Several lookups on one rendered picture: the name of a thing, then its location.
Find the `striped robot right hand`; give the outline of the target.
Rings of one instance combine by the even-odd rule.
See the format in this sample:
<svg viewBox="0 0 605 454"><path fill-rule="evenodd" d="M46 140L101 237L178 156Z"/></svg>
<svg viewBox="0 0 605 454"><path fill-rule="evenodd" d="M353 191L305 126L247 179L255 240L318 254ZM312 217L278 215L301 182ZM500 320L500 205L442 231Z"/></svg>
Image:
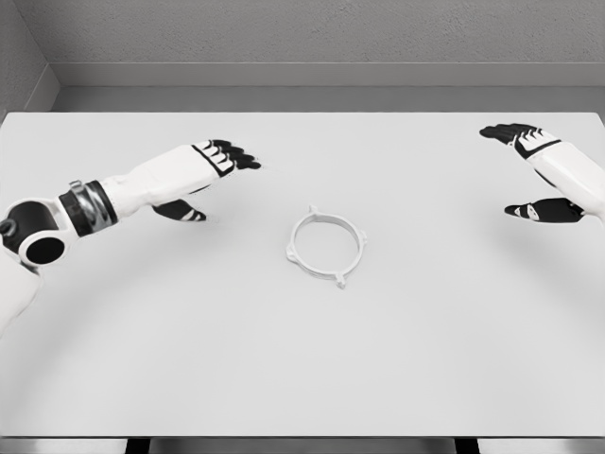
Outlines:
<svg viewBox="0 0 605 454"><path fill-rule="evenodd" d="M526 124L488 126L480 135L512 147L548 184L562 196L510 205L505 213L517 218L547 223L575 223L585 216L593 200L592 167L586 154L547 131Z"/></svg>

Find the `striped robot left hand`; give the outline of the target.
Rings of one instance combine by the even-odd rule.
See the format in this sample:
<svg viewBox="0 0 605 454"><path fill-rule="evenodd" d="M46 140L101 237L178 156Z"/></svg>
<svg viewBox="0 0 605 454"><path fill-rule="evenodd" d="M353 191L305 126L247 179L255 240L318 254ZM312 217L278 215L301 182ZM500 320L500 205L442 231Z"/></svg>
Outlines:
<svg viewBox="0 0 605 454"><path fill-rule="evenodd" d="M183 197L197 193L236 169L259 169L252 155L231 142L211 139L174 148L143 164L151 177L148 189L152 210L164 217L184 222L200 222L206 215Z"/></svg>

